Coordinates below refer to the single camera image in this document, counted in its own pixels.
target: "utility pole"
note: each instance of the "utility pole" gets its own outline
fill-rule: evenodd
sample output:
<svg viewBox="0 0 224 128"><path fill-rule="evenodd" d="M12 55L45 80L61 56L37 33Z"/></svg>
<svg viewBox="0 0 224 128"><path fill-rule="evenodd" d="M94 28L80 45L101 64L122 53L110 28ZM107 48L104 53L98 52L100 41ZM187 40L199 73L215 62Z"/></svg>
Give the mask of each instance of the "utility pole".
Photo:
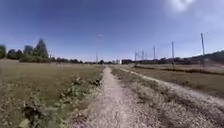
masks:
<svg viewBox="0 0 224 128"><path fill-rule="evenodd" d="M202 65L203 65L203 70L205 70L205 46L204 46L204 36L203 36L203 33L201 33L201 43L202 43L202 51L203 51Z"/></svg>
<svg viewBox="0 0 224 128"><path fill-rule="evenodd" d="M98 52L96 52L96 64L98 64Z"/></svg>
<svg viewBox="0 0 224 128"><path fill-rule="evenodd" d="M154 61L154 68L155 68L155 64L156 64L156 46L153 47L153 61Z"/></svg>
<svg viewBox="0 0 224 128"><path fill-rule="evenodd" d="M135 66L137 66L137 53L135 52Z"/></svg>
<svg viewBox="0 0 224 128"><path fill-rule="evenodd" d="M142 61L144 60L144 51L142 50Z"/></svg>
<svg viewBox="0 0 224 128"><path fill-rule="evenodd" d="M153 56L154 56L154 60L156 60L156 46L153 47Z"/></svg>
<svg viewBox="0 0 224 128"><path fill-rule="evenodd" d="M173 69L174 69L174 43L172 42L172 59L173 59Z"/></svg>

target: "gravel path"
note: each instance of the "gravel path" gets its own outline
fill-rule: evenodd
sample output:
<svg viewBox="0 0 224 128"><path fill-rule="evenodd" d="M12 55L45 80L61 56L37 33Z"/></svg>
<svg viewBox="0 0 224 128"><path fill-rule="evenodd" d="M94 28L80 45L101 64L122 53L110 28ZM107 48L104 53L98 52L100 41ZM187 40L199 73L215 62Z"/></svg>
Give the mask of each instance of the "gravel path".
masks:
<svg viewBox="0 0 224 128"><path fill-rule="evenodd" d="M150 87L139 87L150 102L165 114L164 116L174 126L188 128L217 128L224 127L224 100L208 94L164 82L142 74L121 69L124 72L137 75L147 81L158 83L159 90Z"/></svg>
<svg viewBox="0 0 224 128"><path fill-rule="evenodd" d="M123 88L111 69L106 67L102 80L102 93L89 106L84 123L73 128L152 128L156 121L149 119L136 103L128 88Z"/></svg>

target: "meadow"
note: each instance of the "meadow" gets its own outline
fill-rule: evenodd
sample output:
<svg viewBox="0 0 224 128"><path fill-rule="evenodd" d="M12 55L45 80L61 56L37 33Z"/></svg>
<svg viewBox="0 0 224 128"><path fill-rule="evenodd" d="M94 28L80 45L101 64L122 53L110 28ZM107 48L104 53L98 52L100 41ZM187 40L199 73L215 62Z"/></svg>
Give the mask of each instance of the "meadow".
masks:
<svg viewBox="0 0 224 128"><path fill-rule="evenodd" d="M102 66L1 60L0 127L66 125L72 112L88 106L86 99L100 85L102 69Z"/></svg>

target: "grassy verge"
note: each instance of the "grassy verge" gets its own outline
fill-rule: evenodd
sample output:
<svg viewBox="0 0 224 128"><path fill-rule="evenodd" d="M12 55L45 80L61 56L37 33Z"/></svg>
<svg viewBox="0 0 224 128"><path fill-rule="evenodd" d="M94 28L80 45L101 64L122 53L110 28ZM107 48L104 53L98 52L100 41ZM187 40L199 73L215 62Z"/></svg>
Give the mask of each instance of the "grassy verge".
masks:
<svg viewBox="0 0 224 128"><path fill-rule="evenodd" d="M64 127L99 86L102 67L0 63L0 127Z"/></svg>
<svg viewBox="0 0 224 128"><path fill-rule="evenodd" d="M224 76L137 68L129 69L156 79L191 87L214 96L224 97Z"/></svg>

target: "green grass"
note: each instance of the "green grass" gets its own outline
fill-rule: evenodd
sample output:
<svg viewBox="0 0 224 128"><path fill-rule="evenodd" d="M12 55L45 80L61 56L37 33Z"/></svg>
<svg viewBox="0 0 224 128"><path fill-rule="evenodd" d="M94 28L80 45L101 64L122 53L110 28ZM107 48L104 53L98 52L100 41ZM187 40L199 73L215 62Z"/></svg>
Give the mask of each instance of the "green grass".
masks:
<svg viewBox="0 0 224 128"><path fill-rule="evenodd" d="M171 72L151 69L128 69L156 79L188 86L214 96L224 97L224 76L200 73Z"/></svg>
<svg viewBox="0 0 224 128"><path fill-rule="evenodd" d="M82 92L91 93L91 90L95 89L89 80L98 79L102 69L102 67L88 65L29 64L1 61L0 127L18 127L24 118L21 112L24 103L34 104L35 102L40 107L56 108L56 104L63 102L60 94L74 86L76 93L78 93L76 96L70 97L74 104L60 106L60 111L57 111L57 116L65 119L75 107L80 107L79 103L86 97L86 95L82 95ZM81 85L73 85L76 82L74 79L77 77L84 81Z"/></svg>

